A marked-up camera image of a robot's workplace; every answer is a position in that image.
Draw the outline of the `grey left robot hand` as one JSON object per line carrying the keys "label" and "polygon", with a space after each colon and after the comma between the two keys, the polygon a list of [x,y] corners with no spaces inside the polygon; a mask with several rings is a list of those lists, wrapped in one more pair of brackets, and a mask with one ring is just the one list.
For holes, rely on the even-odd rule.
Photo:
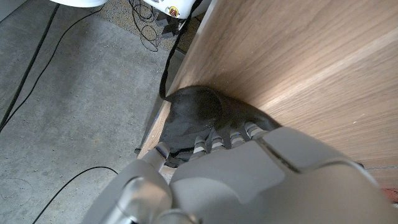
{"label": "grey left robot hand", "polygon": [[245,125],[248,140],[214,134],[170,181],[160,142],[101,192],[84,223],[396,223],[397,209],[359,164],[292,128]]}

